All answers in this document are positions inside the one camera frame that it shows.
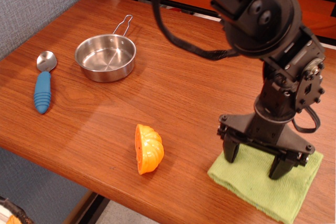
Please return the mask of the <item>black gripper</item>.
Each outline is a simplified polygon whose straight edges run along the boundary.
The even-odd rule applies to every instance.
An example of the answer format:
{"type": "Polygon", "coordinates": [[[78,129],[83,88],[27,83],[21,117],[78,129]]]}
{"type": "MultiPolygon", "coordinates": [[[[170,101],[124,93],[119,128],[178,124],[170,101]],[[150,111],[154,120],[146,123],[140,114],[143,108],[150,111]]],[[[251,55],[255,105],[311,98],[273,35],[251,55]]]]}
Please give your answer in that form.
{"type": "Polygon", "coordinates": [[[244,144],[275,157],[270,179],[280,179],[293,167],[305,166],[315,147],[289,127],[291,119],[291,116],[275,118],[258,108],[252,114],[222,114],[217,134],[223,140],[226,160],[233,163],[240,144],[244,144]]]}

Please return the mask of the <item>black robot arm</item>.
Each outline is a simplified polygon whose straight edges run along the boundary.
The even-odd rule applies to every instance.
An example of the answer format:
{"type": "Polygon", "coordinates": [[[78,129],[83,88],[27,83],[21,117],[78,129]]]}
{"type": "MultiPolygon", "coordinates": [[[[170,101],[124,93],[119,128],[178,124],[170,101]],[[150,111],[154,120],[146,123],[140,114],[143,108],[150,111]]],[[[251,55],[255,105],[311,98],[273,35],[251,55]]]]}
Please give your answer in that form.
{"type": "Polygon", "coordinates": [[[289,127],[302,111],[312,109],[324,93],[321,72],[324,49],[302,22],[297,0],[212,0],[226,38],[240,55],[263,61],[264,84],[249,115],[220,116],[218,134],[225,158],[233,162],[240,144],[272,154],[269,176],[279,179],[293,167],[305,165],[314,146],[289,127]]]}

